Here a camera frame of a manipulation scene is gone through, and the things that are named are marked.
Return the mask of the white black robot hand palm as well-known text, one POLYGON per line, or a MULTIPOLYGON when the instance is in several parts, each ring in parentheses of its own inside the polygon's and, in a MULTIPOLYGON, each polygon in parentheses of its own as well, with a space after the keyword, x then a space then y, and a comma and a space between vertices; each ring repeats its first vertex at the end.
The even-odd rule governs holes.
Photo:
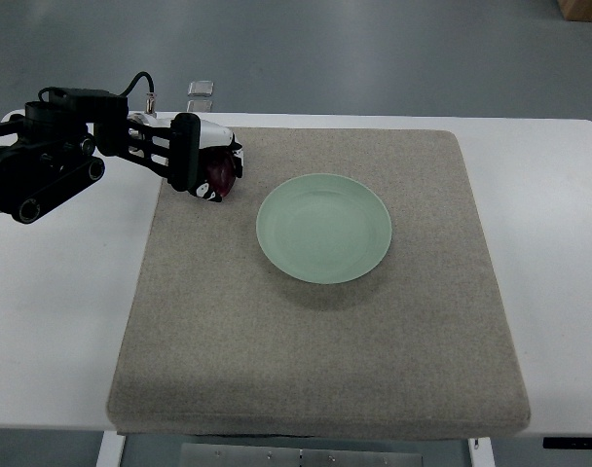
MULTIPOLYGON (((170 124, 174 121, 174 117, 160 118, 145 113, 131 113, 129 119, 139 124, 157 128, 170 128, 170 124)), ((229 128, 201 120, 200 149, 228 147, 233 140, 234 133, 229 128)))

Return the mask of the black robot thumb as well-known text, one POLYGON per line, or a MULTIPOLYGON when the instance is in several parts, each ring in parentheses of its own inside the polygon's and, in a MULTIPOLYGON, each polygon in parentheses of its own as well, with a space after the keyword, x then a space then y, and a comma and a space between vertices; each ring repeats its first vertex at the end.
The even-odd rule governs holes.
POLYGON ((222 201, 223 197, 207 182, 204 181, 192 189, 192 195, 207 201, 222 201))

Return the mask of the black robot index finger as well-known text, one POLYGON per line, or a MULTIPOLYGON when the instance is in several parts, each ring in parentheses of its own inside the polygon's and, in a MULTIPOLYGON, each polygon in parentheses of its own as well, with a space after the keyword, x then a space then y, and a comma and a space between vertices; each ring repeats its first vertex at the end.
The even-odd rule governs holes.
POLYGON ((229 151, 231 152, 233 166, 234 166, 234 174, 237 178, 242 178, 243 176, 243 163, 244 163, 244 152, 243 146, 240 144, 236 136, 232 137, 232 141, 228 146, 229 151))

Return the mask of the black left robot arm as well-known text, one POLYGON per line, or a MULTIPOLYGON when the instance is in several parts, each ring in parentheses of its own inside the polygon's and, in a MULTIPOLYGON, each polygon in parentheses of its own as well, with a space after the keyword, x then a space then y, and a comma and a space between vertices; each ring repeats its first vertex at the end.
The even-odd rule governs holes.
POLYGON ((0 123, 0 213, 35 222, 99 181, 107 157, 143 166, 177 192, 222 201, 243 175, 242 145, 194 113, 158 118, 153 86, 145 111, 130 113, 130 93, 151 79, 141 71, 120 93, 43 88, 0 123))

